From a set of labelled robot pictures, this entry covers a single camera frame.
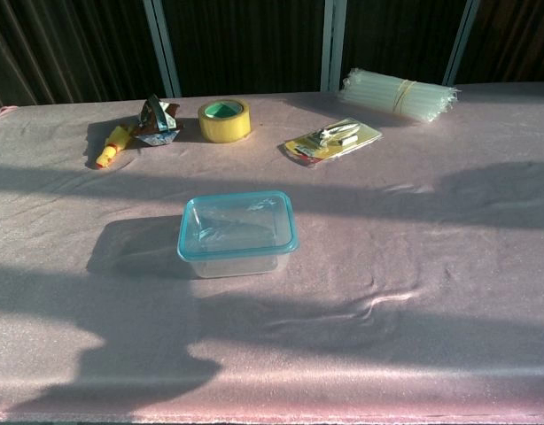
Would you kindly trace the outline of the yellow blister pack with tool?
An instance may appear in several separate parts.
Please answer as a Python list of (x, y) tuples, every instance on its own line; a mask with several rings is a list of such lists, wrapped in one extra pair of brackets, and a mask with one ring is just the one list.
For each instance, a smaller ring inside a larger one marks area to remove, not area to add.
[(382, 137), (378, 130), (347, 118), (282, 144), (283, 152), (303, 166), (316, 166), (359, 150)]

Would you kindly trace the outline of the yellow packing tape roll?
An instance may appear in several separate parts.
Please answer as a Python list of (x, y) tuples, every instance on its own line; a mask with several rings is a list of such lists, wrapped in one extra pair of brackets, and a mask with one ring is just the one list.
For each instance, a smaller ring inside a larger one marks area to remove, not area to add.
[(252, 131), (250, 107), (242, 99), (224, 98), (198, 108), (202, 136), (211, 143), (233, 143)]

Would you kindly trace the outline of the pink foam table cover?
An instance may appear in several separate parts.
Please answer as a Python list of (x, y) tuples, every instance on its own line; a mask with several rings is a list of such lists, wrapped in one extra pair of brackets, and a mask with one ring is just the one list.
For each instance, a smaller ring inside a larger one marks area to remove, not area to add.
[[(0, 422), (544, 423), (544, 83), (465, 85), (418, 124), (322, 93), (248, 97), (206, 143), (91, 163), (137, 101), (0, 114)], [(282, 144), (382, 133), (316, 166)], [(299, 248), (200, 279), (192, 198), (277, 189)]]

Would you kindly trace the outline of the crumpled brown snack wrapper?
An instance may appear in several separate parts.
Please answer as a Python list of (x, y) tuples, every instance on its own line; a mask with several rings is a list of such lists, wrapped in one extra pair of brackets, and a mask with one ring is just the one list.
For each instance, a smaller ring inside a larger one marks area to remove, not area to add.
[(144, 102), (131, 135), (153, 147), (173, 143), (183, 129), (183, 124), (177, 120), (179, 110), (179, 104), (162, 101), (155, 94), (150, 95)]

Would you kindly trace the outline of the bundle of clear plastic sticks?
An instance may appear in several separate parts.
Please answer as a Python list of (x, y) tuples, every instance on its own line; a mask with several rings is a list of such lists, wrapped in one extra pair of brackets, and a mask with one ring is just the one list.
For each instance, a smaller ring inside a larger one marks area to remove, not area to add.
[[(355, 68), (344, 79), (338, 95), (348, 103), (393, 114), (392, 102), (402, 80), (404, 79)], [(410, 92), (406, 114), (396, 116), (426, 123), (433, 122), (440, 114), (448, 112), (453, 107), (458, 93), (459, 89), (455, 87), (418, 81), (418, 85)]]

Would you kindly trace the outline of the yellow rubber chicken toy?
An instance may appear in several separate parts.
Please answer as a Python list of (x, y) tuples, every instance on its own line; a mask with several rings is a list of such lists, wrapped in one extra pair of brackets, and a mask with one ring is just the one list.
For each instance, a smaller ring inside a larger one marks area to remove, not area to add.
[(136, 126), (117, 126), (105, 139), (105, 146), (95, 161), (96, 168), (107, 168), (121, 151), (130, 148), (133, 145), (135, 130)]

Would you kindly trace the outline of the yellow rubber band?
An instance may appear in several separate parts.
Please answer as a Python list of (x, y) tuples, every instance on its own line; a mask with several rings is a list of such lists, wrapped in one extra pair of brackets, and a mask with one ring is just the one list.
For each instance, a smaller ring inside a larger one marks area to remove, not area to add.
[(391, 112), (395, 115), (404, 116), (407, 112), (407, 102), (410, 92), (418, 85), (417, 81), (404, 79), (396, 89), (392, 102)]

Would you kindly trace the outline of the grey metal frame post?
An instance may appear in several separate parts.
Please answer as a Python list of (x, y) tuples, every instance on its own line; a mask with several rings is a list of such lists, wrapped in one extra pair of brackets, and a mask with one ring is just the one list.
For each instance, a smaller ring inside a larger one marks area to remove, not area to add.
[(182, 96), (174, 50), (162, 0), (143, 0), (145, 16), (166, 97)]
[(444, 86), (452, 87), (455, 85), (456, 76), (462, 63), (462, 58), (477, 17), (479, 6), (480, 0), (465, 0), (459, 27), (442, 80), (442, 85)]
[(347, 0), (324, 0), (321, 92), (336, 92), (340, 87), (346, 10)]

